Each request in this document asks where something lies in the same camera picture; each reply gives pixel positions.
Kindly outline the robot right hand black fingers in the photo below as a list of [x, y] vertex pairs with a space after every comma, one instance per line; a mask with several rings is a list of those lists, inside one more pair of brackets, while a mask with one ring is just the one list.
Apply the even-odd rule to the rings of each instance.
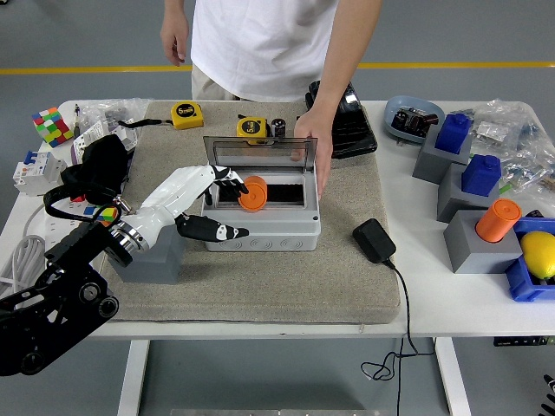
[[544, 378], [545, 384], [549, 388], [549, 393], [545, 396], [545, 401], [540, 404], [541, 411], [539, 412], [539, 416], [543, 416], [543, 415], [554, 416], [555, 415], [555, 408], [554, 408], [554, 404], [555, 404], [555, 397], [554, 397], [555, 380], [549, 374], [545, 374], [543, 376], [543, 378]]

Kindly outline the person's right hand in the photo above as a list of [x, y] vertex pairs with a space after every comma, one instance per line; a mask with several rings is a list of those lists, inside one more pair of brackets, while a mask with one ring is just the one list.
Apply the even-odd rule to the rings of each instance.
[[186, 43], [189, 34], [188, 21], [183, 16], [171, 16], [164, 19], [160, 39], [166, 59], [179, 67], [186, 59]]

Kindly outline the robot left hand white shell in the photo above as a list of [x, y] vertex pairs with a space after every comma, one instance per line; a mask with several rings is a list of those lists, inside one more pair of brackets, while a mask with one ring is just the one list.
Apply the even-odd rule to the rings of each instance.
[[182, 237], [204, 242], [219, 243], [248, 236], [249, 231], [245, 228], [186, 213], [202, 196], [208, 204], [212, 202], [212, 185], [236, 197], [248, 192], [244, 181], [229, 167], [202, 165], [176, 169], [144, 200], [135, 214], [123, 219], [138, 250], [152, 249], [161, 230], [172, 224]]

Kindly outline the person's left hand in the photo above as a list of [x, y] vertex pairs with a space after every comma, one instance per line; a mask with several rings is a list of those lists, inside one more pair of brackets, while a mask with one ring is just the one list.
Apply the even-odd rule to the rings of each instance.
[[336, 110], [314, 103], [313, 107], [296, 122], [294, 135], [298, 138], [314, 138], [316, 148], [317, 195], [323, 196], [331, 171], [333, 153], [332, 125]]

